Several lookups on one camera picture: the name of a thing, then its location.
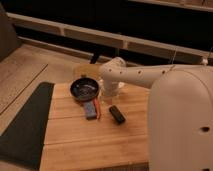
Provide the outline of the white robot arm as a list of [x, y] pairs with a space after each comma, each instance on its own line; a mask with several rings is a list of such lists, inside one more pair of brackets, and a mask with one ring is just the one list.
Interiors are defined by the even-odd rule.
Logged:
[[213, 171], [213, 66], [128, 67], [114, 58], [100, 67], [107, 94], [120, 82], [150, 90], [150, 171]]

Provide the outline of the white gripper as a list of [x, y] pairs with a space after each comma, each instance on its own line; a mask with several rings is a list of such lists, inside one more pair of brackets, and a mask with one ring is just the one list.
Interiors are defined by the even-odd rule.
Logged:
[[101, 90], [101, 95], [100, 95], [100, 101], [102, 104], [105, 105], [113, 105], [114, 101], [118, 98], [119, 96], [119, 90]]

